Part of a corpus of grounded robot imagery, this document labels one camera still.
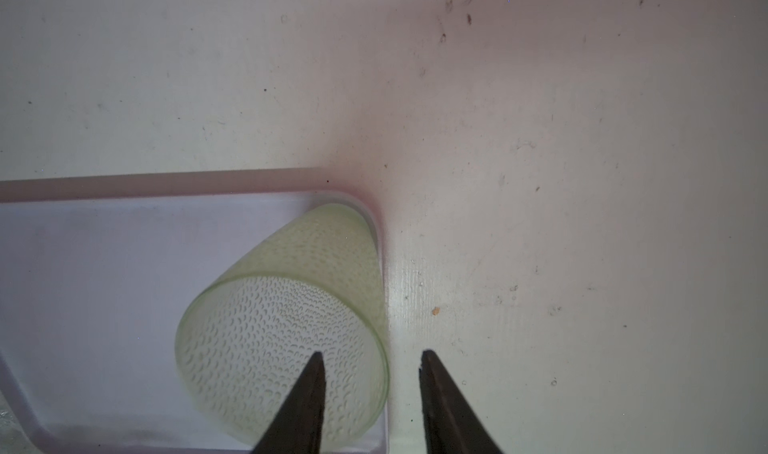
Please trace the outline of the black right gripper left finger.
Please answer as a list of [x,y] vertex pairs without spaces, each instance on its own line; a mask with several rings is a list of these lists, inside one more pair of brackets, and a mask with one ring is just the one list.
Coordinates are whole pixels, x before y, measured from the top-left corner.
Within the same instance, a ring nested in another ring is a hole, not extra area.
[[322,353],[314,352],[253,454],[318,454],[322,443],[326,374]]

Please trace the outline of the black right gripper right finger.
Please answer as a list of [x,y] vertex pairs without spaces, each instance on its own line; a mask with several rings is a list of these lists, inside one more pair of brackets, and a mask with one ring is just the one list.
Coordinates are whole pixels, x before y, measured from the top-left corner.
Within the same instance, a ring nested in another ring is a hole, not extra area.
[[422,353],[419,384],[427,453],[502,453],[433,350]]

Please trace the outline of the pale green dimpled cup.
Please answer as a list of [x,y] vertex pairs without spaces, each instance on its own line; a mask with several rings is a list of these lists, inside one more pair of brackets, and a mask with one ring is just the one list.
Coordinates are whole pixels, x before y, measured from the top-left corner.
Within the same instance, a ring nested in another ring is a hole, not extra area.
[[355,209],[317,207],[262,241],[190,304],[175,361],[195,407],[236,440],[266,432],[310,356],[326,373],[322,447],[356,443],[389,392],[375,233]]

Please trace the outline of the lilac plastic tray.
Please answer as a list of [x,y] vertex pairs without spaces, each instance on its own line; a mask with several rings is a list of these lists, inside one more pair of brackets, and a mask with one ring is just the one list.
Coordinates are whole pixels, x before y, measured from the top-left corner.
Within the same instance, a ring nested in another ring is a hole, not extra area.
[[174,340],[188,305],[327,203],[383,237],[374,197],[320,168],[1,185],[1,391],[45,453],[244,453],[192,405]]

